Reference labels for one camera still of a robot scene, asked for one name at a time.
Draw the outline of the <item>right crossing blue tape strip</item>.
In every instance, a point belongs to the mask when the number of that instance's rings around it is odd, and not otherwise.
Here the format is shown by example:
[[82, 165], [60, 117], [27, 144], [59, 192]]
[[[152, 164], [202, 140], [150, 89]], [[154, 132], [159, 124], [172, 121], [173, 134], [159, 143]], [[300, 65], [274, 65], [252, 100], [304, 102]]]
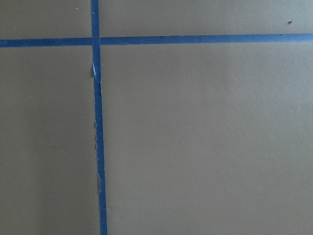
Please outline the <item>right crossing blue tape strip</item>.
[[91, 6], [91, 32], [92, 32], [92, 59], [94, 73], [94, 109], [95, 109], [95, 137], [98, 176], [99, 221], [100, 234], [108, 233], [107, 207], [105, 189], [105, 149], [103, 134], [103, 109], [101, 86], [101, 53], [99, 29], [99, 1], [92, 0]]

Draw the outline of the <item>long blue tape strip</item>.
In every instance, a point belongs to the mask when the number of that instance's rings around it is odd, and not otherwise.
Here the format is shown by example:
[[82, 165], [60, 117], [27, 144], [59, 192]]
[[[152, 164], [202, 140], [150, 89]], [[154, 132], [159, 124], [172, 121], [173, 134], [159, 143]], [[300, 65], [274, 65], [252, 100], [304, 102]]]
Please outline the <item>long blue tape strip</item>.
[[258, 43], [258, 42], [311, 42], [312, 34], [238, 34], [238, 35], [186, 35], [186, 36], [130, 36], [100, 38], [46, 38], [1, 40], [5, 47], [62, 47], [113, 45], [167, 45], [210, 43]]

